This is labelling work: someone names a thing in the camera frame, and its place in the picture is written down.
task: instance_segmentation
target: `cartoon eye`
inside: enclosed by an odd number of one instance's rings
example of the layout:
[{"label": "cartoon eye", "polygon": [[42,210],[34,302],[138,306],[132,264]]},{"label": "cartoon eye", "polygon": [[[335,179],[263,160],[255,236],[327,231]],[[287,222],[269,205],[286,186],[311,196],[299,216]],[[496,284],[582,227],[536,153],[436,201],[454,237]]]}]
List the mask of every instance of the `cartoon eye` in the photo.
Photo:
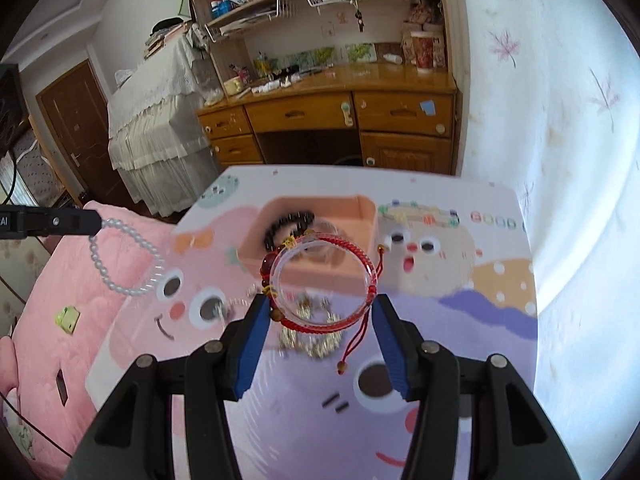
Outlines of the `cartoon eye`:
[{"label": "cartoon eye", "polygon": [[180,269],[170,270],[165,274],[164,279],[156,288],[158,300],[163,302],[169,301],[178,293],[183,283],[184,274],[182,271]]},{"label": "cartoon eye", "polygon": [[365,362],[353,379],[358,402],[370,412],[395,413],[406,407],[399,392],[391,386],[382,355]]},{"label": "cartoon eye", "polygon": [[228,307],[225,305],[225,295],[215,286],[203,288],[191,300],[189,306],[189,321],[200,330],[211,328],[221,317],[228,316]]},{"label": "cartoon eye", "polygon": [[433,236],[425,236],[420,240],[420,248],[427,254],[437,253],[440,250],[440,241]]},{"label": "cartoon eye", "polygon": [[398,229],[392,231],[388,236],[388,241],[393,245],[408,243],[409,241],[411,241],[411,233],[407,229]]}]

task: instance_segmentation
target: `cartoon mouth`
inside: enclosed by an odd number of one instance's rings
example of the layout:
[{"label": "cartoon mouth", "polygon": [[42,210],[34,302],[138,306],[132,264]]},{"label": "cartoon mouth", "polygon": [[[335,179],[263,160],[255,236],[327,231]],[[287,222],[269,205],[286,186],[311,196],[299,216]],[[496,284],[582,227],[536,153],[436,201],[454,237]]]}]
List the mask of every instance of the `cartoon mouth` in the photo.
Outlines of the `cartoon mouth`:
[{"label": "cartoon mouth", "polygon": [[160,329],[160,332],[162,332],[162,335],[164,335],[164,337],[169,339],[170,341],[173,341],[175,337],[167,333],[167,331],[164,328],[162,328],[162,325],[160,324],[161,319],[162,319],[162,314],[160,314],[160,316],[158,317],[155,317],[154,321],[158,324],[158,328]]},{"label": "cartoon mouth", "polygon": [[404,460],[396,460],[395,458],[391,458],[390,456],[387,456],[384,453],[380,453],[379,451],[376,452],[376,456],[385,464],[394,465],[396,467],[404,467]]},{"label": "cartoon mouth", "polygon": [[411,272],[414,270],[414,257],[407,256],[402,263],[402,268],[404,269],[404,272]]}]

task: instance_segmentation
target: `metal bolt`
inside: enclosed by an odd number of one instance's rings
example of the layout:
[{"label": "metal bolt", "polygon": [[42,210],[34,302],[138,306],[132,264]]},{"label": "metal bolt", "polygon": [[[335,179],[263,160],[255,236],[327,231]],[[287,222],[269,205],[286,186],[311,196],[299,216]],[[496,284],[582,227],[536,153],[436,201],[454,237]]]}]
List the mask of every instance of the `metal bolt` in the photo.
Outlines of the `metal bolt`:
[{"label": "metal bolt", "polygon": [[222,341],[214,339],[213,341],[209,341],[204,345],[204,351],[207,354],[217,354],[218,352],[222,352],[222,347]]},{"label": "metal bolt", "polygon": [[440,345],[435,341],[423,341],[420,348],[426,354],[437,354],[440,351]]},{"label": "metal bolt", "polygon": [[504,368],[508,361],[504,355],[494,354],[491,356],[491,364],[496,368]]},{"label": "metal bolt", "polygon": [[152,365],[153,362],[154,362],[154,359],[149,354],[141,355],[139,358],[136,359],[136,364],[138,365],[139,368],[148,368],[149,366]]}]

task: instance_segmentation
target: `blue sticky note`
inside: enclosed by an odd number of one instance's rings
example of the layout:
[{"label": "blue sticky note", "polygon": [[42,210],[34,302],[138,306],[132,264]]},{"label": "blue sticky note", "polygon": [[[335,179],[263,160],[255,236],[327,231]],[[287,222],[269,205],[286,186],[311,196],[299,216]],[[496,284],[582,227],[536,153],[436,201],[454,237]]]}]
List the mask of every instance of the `blue sticky note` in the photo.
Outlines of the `blue sticky note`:
[{"label": "blue sticky note", "polygon": [[422,101],[420,108],[422,108],[422,111],[427,115],[436,114],[436,104],[433,101]]}]

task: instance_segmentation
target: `ceiling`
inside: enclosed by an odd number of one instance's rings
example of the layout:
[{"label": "ceiling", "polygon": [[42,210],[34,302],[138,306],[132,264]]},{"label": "ceiling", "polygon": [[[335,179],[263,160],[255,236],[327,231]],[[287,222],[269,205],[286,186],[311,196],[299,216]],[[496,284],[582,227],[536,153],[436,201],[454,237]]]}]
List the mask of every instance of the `ceiling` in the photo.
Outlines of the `ceiling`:
[{"label": "ceiling", "polygon": [[70,38],[84,38],[87,30],[95,30],[99,24],[106,2],[39,0],[15,34],[2,62],[18,63],[23,70]]}]

